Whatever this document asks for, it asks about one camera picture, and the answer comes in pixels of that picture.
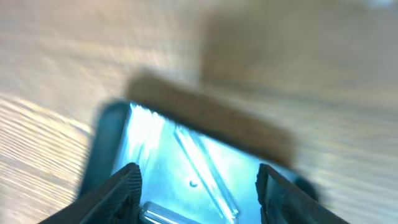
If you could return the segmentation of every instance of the wood grain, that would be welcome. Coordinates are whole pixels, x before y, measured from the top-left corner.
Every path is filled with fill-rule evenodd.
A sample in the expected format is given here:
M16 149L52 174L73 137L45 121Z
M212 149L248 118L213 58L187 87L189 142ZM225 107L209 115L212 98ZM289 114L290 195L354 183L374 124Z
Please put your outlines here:
M188 111L190 94L136 86L128 97L264 146L252 153L318 183L351 223L396 223L397 10L344 0L0 1L0 221L37 222L71 202L98 108L150 70L250 125L214 119L220 111L206 102Z

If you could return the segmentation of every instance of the wooden table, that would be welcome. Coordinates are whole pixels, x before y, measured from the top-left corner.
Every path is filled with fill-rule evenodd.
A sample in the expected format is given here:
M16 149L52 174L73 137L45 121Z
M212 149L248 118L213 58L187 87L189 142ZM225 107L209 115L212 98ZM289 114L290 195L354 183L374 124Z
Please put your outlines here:
M0 222L73 201L98 108L128 96L203 124L226 111L215 128L317 183L337 215L395 223L396 24L395 7L344 1L0 1ZM228 110L129 85L147 73Z

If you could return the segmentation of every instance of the wooden surface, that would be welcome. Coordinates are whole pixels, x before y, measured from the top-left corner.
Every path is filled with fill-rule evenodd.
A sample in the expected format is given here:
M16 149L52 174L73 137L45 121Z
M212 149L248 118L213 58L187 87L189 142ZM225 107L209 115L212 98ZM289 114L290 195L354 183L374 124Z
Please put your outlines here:
M0 222L38 222L73 200L103 102L128 92L189 112L182 94L129 86L150 71L230 108L217 127L286 160L337 215L397 223L397 12L344 0L0 1ZM204 105L190 119L220 114Z

